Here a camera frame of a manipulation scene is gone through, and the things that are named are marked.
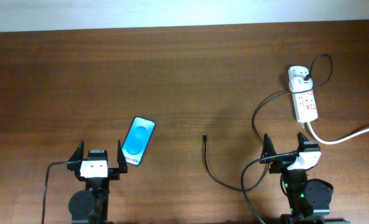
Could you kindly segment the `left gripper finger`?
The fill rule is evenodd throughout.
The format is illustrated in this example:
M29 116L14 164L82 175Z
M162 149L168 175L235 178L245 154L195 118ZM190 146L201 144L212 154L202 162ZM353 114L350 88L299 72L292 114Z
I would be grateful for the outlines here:
M80 141L76 151L68 160L67 169L68 170L80 170L81 162L83 160L84 152L84 141Z
M118 170L120 174L126 174L128 172L128 166L126 162L126 158L123 154L121 141L118 140L117 146L117 163L118 163Z

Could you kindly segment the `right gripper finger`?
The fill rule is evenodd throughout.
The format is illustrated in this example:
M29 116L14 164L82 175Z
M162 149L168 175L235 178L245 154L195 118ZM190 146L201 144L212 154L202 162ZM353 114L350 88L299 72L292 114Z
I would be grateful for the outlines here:
M304 152L308 147L309 140L305 137L302 132L297 133L298 147L297 151Z
M262 161L261 161L262 164L271 163L279 159L278 154L276 153L274 145L271 141L271 138L269 137L267 133L265 133L263 136L263 149L261 153L261 158L262 158Z

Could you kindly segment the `blue Samsung smartphone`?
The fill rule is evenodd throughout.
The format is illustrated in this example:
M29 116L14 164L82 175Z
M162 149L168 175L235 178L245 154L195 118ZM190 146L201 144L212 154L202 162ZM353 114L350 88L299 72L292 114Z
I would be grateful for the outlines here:
M154 121L141 117L134 118L122 148L127 163L135 166L141 164L155 126Z

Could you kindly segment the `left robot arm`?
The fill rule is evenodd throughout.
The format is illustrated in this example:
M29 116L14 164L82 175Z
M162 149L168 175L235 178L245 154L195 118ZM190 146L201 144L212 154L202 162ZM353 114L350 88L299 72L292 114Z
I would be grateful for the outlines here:
M72 223L107 223L110 182L128 172L121 142L118 141L117 146L118 167L108 167L106 150L90 150L86 158L83 155L84 142L81 141L67 165L67 169L85 183L85 189L75 193L68 203Z

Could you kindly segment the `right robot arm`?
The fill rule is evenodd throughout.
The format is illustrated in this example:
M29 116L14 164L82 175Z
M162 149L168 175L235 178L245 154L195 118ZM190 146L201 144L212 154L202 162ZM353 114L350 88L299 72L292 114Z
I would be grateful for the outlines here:
M269 164L270 174L280 175L281 190L287 197L290 214L280 216L281 223L324 223L330 213L334 187L321 179L309 179L307 171L320 159L320 146L297 134L298 147L287 154L278 154L268 134L264 135L262 163Z

